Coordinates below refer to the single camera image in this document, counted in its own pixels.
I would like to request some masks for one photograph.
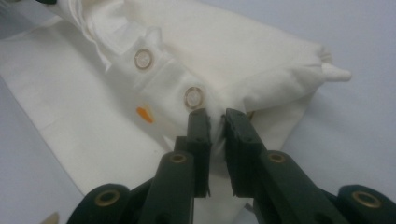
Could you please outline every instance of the white fabric bag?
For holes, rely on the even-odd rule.
[[[205,107],[212,198],[196,200],[194,223],[230,223],[246,203],[225,169],[225,108],[254,112],[264,144],[279,150],[315,90],[350,79],[321,45],[196,1],[60,0],[51,9],[98,54],[63,21],[1,43],[0,74],[21,106],[84,193],[152,177],[188,114]]]

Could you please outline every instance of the orange dot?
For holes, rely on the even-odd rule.
[[[140,118],[142,118],[143,120],[147,121],[148,123],[153,123],[154,122],[154,119],[150,115],[149,111],[147,111],[147,109],[142,108],[142,107],[138,107],[136,109],[136,112],[140,116]]]

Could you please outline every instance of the orange stain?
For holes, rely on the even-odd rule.
[[[154,119],[150,115],[149,109],[138,107],[136,109],[137,114],[142,118],[143,120],[147,121],[148,123],[153,123]]]

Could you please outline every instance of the white table surface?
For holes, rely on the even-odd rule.
[[[396,202],[396,1],[203,2],[322,43],[352,71],[348,83],[320,87],[284,150],[331,193],[361,184]],[[52,16],[34,1],[10,5],[0,8],[0,38]],[[3,80],[0,143],[0,223],[39,223],[54,211],[65,223],[82,195]],[[253,220],[243,214],[239,222]]]

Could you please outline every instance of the white cloth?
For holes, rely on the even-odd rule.
[[[54,21],[1,43],[0,74],[84,193],[152,177],[170,141],[186,134],[186,91],[203,90],[214,141],[212,198],[196,200],[194,223],[230,223],[246,202],[233,198],[225,172],[225,108],[256,111],[259,136],[281,149],[317,87],[350,78],[321,45],[195,1],[73,0],[53,10],[96,49]],[[140,49],[153,56],[146,70],[134,63]]]

